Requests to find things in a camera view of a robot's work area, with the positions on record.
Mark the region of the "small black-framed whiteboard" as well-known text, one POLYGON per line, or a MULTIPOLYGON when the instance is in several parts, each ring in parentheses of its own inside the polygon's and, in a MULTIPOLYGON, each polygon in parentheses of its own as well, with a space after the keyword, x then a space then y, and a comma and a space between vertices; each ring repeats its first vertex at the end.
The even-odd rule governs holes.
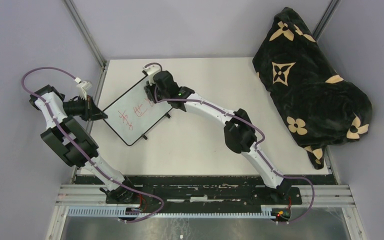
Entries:
POLYGON ((148 99, 145 87, 149 78, 143 77, 103 109, 107 115, 104 122, 127 146, 144 138, 172 110, 171 105, 166 102, 154 103, 148 99))

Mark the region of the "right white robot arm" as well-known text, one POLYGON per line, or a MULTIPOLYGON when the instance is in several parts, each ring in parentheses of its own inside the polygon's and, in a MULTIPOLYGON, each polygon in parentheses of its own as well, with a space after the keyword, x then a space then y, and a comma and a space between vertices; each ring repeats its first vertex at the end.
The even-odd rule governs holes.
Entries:
POLYGON ((168 103, 172 108, 186 113, 200 115, 222 127, 224 142, 229 150, 245 157, 261 176, 264 185, 269 188, 269 198, 281 204, 289 198, 291 183, 284 174, 269 160, 260 147, 261 140, 256 134, 264 133, 252 124, 248 113, 240 108, 236 111, 218 106, 197 94, 193 89, 179 86, 167 70, 146 70, 144 91, 149 100, 168 103))

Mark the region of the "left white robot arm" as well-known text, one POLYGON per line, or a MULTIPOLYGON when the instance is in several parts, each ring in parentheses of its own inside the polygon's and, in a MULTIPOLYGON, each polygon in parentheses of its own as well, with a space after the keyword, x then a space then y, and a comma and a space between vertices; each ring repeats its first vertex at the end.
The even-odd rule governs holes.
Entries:
POLYGON ((42 112, 46 121, 41 139, 66 165, 92 173, 104 184, 100 190, 110 200, 129 204, 137 199, 138 191, 132 182, 102 158, 98 144, 75 119, 76 116, 87 122, 107 119, 90 95, 66 101, 64 94, 46 85, 31 94, 29 102, 42 112))

